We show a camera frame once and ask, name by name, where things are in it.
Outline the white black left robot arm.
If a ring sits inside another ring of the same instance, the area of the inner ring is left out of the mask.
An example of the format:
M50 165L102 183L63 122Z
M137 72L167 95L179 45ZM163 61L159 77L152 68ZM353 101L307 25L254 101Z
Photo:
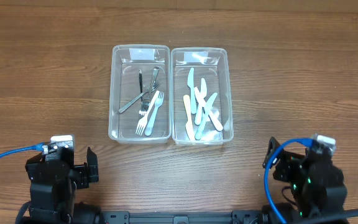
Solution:
M40 152L27 160L31 181L30 200L24 203L15 223L105 224L99 206L75 202L75 192L99 181L97 155L87 148L87 161L74 165L72 147Z

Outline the yellow plastic knife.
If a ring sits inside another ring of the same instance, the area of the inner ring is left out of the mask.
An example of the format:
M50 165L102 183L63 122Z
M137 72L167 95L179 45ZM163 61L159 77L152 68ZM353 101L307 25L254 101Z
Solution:
M191 116L191 101L189 95L183 96L183 103L185 106L185 112L186 112L186 118L187 122L185 124L186 133L188 135L188 138L190 141L195 140L195 134L193 129L193 122L192 122L192 116Z

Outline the light blue plastic knife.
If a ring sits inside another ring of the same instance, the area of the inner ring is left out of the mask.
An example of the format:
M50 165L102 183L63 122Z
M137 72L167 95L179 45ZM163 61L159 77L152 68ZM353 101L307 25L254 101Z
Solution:
M187 85L190 88L190 105L191 105L191 114L196 114L196 98L194 92L194 71L193 67L190 68L187 78Z

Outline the teal plastic knife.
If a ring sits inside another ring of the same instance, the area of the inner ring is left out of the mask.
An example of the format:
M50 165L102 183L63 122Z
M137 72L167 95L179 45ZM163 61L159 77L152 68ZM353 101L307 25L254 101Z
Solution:
M208 116L209 116L209 112L211 111L211 109L213 107L213 103L214 103L217 95L218 95L217 92L213 93L209 97L207 102L205 102L204 105L203 105L204 113L203 113L203 116L202 116L201 123L198 126L198 129L197 129L196 134L195 134L195 139L196 140L200 140L202 138L203 131L204 131L204 128L205 128L205 125L206 125L206 122L207 122L207 119L208 119Z

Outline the black handled metal fork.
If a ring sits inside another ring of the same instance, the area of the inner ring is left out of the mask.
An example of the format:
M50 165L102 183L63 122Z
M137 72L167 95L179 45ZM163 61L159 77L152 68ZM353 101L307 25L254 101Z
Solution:
M139 86L140 92L143 93L143 78L142 78L142 70L139 70ZM139 118L144 116L144 103L143 97L140 98L140 110L139 110Z

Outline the short silver metal fork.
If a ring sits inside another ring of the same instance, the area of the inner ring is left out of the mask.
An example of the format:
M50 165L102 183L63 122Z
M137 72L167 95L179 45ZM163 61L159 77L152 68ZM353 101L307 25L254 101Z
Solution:
M158 81L156 81L153 86L152 86L152 90L151 92L155 91L158 87L160 86L160 83ZM147 89L147 91L139 94L137 97L135 97L133 100L131 100L130 102L128 102L126 105L124 105L123 107L121 107L118 112L119 113L123 113L125 112L128 108L130 108L139 98L142 98L146 93L149 93L149 88Z

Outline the white plastic fork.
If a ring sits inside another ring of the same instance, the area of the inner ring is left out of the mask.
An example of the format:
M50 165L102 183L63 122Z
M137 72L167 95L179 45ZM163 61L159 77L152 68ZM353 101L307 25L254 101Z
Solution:
M149 116L149 113L155 103L155 101L157 100L158 96L159 96L160 92L157 90L153 96L153 98L151 99L151 102L150 102L150 105L149 105L149 108L146 112L146 114L144 115L143 118L141 118L139 120L139 122L137 123L137 128L136 128L136 131L135 133L139 136L141 136L145 130L145 127L147 125L147 122L148 122L148 116Z

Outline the pale blue plastic fork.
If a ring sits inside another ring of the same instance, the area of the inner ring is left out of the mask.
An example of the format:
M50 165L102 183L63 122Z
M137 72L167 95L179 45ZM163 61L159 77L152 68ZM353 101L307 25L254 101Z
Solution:
M154 124L155 124L155 119L157 117L157 113L158 113L158 109L162 106L163 104L163 99L164 99L164 92L159 92L157 95L157 98L155 100L154 103L154 110L153 113L149 119L149 122L147 123L146 129L145 129L145 135L146 136L150 136L152 134L153 128L154 128Z

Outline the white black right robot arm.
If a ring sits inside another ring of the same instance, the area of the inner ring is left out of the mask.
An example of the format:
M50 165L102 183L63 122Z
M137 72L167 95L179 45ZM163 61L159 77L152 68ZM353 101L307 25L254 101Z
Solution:
M280 144L274 137L268 142L263 161L264 190L268 205L262 207L257 223L290 223L320 218L343 211L347 197L342 170L333 165L336 140L314 134ZM286 182L293 200L274 203L269 189L269 171L275 180Z

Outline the long silver metal fork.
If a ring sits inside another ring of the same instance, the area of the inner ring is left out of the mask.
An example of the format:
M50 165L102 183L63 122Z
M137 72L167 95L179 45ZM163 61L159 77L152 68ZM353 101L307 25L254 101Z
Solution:
M147 88L147 92L142 97L141 109L139 111L140 117L143 117L149 108L150 101L151 101L151 93L152 93L153 87L155 85L157 76L158 76L158 71L159 71L159 67L154 67L150 85Z

